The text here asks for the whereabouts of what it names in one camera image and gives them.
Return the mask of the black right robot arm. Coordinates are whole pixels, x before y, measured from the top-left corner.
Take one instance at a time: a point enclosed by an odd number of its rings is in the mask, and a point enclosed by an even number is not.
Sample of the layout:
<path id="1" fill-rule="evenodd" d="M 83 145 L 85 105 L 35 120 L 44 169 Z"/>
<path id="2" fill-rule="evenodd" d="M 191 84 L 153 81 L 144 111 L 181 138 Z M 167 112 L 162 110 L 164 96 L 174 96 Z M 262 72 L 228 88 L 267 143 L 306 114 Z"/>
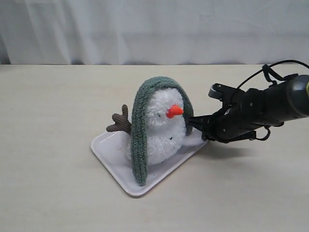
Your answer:
<path id="1" fill-rule="evenodd" d="M 215 83 L 209 97 L 222 108 L 211 115 L 187 116 L 186 123 L 201 131 L 203 140 L 229 143 L 256 140 L 256 130 L 281 127 L 286 121 L 309 116 L 309 77 L 292 74 L 264 90 L 247 91 Z"/>

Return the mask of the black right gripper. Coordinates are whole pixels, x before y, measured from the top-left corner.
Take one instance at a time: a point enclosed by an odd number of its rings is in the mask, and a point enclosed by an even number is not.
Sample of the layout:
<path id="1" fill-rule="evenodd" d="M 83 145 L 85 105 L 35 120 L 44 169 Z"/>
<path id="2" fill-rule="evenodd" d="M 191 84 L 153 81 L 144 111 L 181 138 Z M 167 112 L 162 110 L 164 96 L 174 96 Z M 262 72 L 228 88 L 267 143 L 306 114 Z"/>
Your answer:
<path id="1" fill-rule="evenodd" d="M 209 97 L 220 100 L 222 108 L 213 115 L 189 116 L 185 120 L 187 125 L 202 133 L 204 141 L 264 141 L 270 136 L 270 127 L 284 125 L 267 115 L 262 90 L 250 88 L 245 92 L 215 83 L 210 88 Z"/>

